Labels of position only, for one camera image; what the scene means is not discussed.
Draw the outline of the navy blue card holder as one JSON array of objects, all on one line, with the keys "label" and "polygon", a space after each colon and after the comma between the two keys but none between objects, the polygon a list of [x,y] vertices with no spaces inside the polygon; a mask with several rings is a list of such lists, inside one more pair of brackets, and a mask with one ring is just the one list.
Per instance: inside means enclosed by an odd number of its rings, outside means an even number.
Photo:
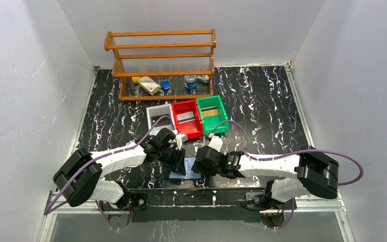
[{"label": "navy blue card holder", "polygon": [[185,172],[186,175],[181,175],[176,172],[171,172],[169,174],[169,179],[177,180],[196,180],[201,179],[203,175],[201,173],[195,173],[192,169],[196,159],[194,157],[187,157],[184,159]]}]

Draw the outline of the grey card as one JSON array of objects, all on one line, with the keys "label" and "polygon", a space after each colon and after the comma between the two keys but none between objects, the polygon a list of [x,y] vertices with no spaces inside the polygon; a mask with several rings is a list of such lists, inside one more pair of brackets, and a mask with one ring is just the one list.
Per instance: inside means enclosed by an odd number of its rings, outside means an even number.
[{"label": "grey card", "polygon": [[172,119],[168,115],[157,115],[151,117],[151,124],[156,124],[156,127],[168,126],[172,127]]}]

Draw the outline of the white plastic bin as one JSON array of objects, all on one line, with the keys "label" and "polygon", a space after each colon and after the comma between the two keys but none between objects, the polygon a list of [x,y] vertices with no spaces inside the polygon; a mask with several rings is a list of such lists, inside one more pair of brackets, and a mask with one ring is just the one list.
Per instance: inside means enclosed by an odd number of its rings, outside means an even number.
[{"label": "white plastic bin", "polygon": [[159,131],[163,128],[170,129],[172,131],[175,131],[174,127],[174,117],[172,112],[172,106],[171,104],[163,104],[163,105],[157,105],[146,108],[147,112],[147,119],[148,119],[148,129],[152,127],[156,123],[156,121],[161,116],[169,116],[168,118],[163,118],[160,120],[156,126],[151,130],[150,135],[156,135],[159,133]]}]

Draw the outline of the red plastic bin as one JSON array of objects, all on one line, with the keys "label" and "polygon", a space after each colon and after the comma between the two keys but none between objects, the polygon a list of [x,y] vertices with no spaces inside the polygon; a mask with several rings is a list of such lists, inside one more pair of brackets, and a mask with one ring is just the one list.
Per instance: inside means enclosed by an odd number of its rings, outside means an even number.
[{"label": "red plastic bin", "polygon": [[178,101],[171,104],[175,126],[179,133],[186,134],[188,139],[203,136],[202,119],[195,99]]}]

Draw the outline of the green plastic bin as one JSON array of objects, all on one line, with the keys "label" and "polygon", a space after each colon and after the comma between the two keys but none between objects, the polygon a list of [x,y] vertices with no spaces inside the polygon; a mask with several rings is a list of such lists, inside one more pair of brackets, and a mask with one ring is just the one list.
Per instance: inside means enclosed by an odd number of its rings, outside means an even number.
[{"label": "green plastic bin", "polygon": [[196,102],[205,136],[209,133],[221,134],[229,131],[228,123],[221,124],[214,130],[220,122],[228,119],[223,101],[219,95],[197,98]]}]

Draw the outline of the wooden shelf rack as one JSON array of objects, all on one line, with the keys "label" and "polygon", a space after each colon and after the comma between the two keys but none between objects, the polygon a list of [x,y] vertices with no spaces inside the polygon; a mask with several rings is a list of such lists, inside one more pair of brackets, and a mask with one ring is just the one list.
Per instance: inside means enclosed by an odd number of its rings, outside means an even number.
[{"label": "wooden shelf rack", "polygon": [[[184,100],[213,95],[216,30],[172,30],[106,33],[104,49],[114,56],[112,76],[120,79],[120,101]],[[209,76],[208,94],[128,96],[132,77]]]}]

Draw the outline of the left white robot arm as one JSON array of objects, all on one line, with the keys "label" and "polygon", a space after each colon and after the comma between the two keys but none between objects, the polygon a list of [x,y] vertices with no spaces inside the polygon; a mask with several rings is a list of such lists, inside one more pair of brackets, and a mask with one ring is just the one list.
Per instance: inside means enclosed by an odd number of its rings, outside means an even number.
[{"label": "left white robot arm", "polygon": [[185,149],[181,146],[186,140],[186,134],[162,128],[156,135],[145,134],[136,142],[108,151],[89,152],[79,148],[52,180],[71,207],[95,200],[125,210],[136,205],[135,200],[140,195],[129,191],[122,183],[104,177],[114,171],[154,161],[161,162],[168,171],[185,175]]}]

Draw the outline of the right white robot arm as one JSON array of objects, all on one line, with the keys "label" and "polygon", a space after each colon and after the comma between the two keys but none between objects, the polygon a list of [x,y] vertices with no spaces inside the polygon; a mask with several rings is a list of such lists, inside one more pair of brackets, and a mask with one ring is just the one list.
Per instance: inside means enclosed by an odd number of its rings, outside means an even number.
[{"label": "right white robot arm", "polygon": [[228,179],[272,177],[265,192],[255,200],[258,207],[276,209],[305,195],[323,199],[338,196],[339,163],[313,147],[292,154],[251,155],[245,151],[223,154],[222,144],[222,139],[214,136],[209,144],[199,148],[193,172]]}]

